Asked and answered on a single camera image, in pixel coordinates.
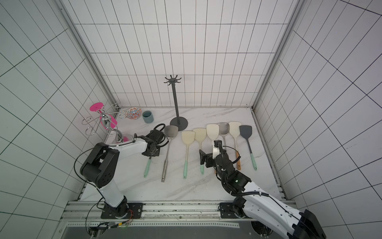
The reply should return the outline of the grey spatula mint handle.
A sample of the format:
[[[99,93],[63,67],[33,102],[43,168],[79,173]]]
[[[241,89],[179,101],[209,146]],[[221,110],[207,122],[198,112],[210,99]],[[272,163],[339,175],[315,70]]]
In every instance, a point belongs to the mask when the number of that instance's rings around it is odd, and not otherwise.
[[[252,136],[252,132],[253,132],[252,127],[250,125],[241,125],[239,127],[239,131],[240,131],[240,135],[246,140],[246,142],[248,144],[252,165],[253,165],[254,170],[257,171],[258,170],[257,163],[256,163],[255,157],[253,155],[253,152],[252,152],[252,149],[251,149],[251,146],[249,143],[249,138]]]

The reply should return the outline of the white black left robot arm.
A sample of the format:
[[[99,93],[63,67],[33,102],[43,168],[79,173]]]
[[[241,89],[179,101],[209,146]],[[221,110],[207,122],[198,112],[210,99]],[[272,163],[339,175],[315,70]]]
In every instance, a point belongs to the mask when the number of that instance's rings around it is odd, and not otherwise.
[[[137,153],[147,157],[155,157],[169,140],[161,130],[153,129],[148,135],[134,135],[132,141],[116,145],[98,143],[80,169],[80,174],[99,190],[106,205],[114,211],[125,211],[127,199],[120,192],[114,181],[119,155],[127,156]]]

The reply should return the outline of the cream spatula mint handle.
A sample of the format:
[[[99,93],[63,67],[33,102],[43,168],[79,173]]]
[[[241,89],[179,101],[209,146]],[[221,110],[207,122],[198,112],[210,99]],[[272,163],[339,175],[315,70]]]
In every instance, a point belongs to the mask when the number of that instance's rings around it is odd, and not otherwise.
[[[203,150],[202,143],[207,137],[207,130],[206,128],[195,128],[193,129],[193,131],[196,133],[195,140],[199,143],[200,170],[201,170],[201,174],[204,175],[205,170],[204,170],[204,163],[202,162],[203,155],[201,151]]]

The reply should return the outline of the grey metal utensil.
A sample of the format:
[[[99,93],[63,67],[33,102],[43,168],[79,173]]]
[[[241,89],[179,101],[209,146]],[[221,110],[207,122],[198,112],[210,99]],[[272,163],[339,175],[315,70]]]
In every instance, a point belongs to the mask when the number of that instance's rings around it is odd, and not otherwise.
[[[165,182],[165,178],[166,178],[171,141],[173,138],[175,138],[178,135],[178,130],[179,130],[179,128],[175,125],[168,125],[164,128],[164,134],[168,138],[169,143],[168,143],[167,154],[166,154],[166,158],[165,158],[165,162],[164,162],[163,172],[162,172],[162,179],[161,179],[162,183]]]

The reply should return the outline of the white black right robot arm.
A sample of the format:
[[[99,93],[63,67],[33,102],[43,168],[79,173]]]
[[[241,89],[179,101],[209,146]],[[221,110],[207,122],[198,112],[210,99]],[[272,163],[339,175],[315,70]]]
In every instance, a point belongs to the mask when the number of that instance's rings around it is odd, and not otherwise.
[[[201,165],[213,167],[223,189],[235,197],[232,209],[238,218],[252,218],[284,239],[326,239],[317,217],[309,210],[295,209],[261,189],[249,177],[236,170],[225,149],[213,153],[199,151]]]

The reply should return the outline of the cream spatula light wood handle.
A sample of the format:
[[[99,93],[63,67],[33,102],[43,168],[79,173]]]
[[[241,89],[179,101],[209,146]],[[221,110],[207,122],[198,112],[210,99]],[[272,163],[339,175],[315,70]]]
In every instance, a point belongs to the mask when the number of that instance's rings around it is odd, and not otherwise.
[[[237,138],[238,136],[240,135],[240,129],[239,127],[241,126],[242,124],[238,121],[231,121],[229,123],[229,126],[230,126],[230,129],[229,129],[229,133],[232,135],[232,137],[234,138],[234,148],[237,150],[236,152],[236,157],[239,156],[239,153],[238,153],[238,146],[237,146]]]

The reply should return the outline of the cream spoon mint handle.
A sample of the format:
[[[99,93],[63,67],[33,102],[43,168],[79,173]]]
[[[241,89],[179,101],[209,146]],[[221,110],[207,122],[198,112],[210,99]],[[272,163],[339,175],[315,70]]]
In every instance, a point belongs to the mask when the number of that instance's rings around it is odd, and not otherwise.
[[[182,142],[186,145],[186,158],[184,164],[183,178],[187,178],[188,174],[188,157],[189,157],[189,147],[195,141],[196,133],[194,131],[183,131],[182,132]]]

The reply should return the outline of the grey utensil mint handle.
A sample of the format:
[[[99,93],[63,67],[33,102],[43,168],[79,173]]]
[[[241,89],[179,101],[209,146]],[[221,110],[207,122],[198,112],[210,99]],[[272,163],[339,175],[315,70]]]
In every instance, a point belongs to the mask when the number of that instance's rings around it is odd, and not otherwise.
[[[148,176],[151,162],[152,162],[152,156],[149,156],[146,167],[145,167],[145,171],[144,171],[144,178],[146,178]]]

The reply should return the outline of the cream utensil dark wood handle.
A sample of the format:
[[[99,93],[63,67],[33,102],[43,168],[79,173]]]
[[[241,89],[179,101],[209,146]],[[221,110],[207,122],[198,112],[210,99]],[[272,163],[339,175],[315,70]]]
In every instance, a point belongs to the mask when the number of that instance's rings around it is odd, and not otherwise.
[[[219,135],[223,138],[223,145],[226,145],[226,136],[229,134],[230,125],[226,122],[218,123],[219,126]]]

